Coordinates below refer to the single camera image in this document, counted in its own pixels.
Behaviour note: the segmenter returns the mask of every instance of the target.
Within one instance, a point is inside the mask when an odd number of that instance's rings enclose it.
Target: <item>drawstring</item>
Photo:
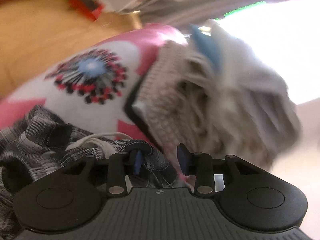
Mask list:
[[[107,137],[107,136],[119,136],[122,139],[130,139],[132,138],[129,135],[126,135],[124,133],[120,132],[114,132],[114,133],[95,133],[92,135],[88,135],[86,137],[83,137],[79,140],[77,140],[74,143],[71,143],[66,150],[71,150],[77,147],[86,147],[91,148],[92,144],[100,147],[103,150],[104,156],[106,159],[110,157],[110,155],[116,153],[116,149],[110,144],[110,142],[100,140],[98,138],[101,137]]]

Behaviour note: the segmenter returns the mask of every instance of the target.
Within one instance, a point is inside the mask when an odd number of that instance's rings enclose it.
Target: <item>plaid fabric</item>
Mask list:
[[[91,133],[65,124],[42,106],[35,106],[12,127],[0,131],[0,235],[12,239],[20,231],[12,200],[27,184],[86,155],[103,159],[101,148],[66,147]],[[139,147],[144,164],[139,176],[130,176],[135,187],[183,187],[174,167],[161,152],[143,140],[108,140],[117,152]]]

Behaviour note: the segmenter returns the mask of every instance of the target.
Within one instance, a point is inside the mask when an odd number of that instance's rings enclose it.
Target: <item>wooden floor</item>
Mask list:
[[[0,98],[56,62],[141,27],[136,14],[91,22],[68,0],[11,0],[0,4],[0,19]]]

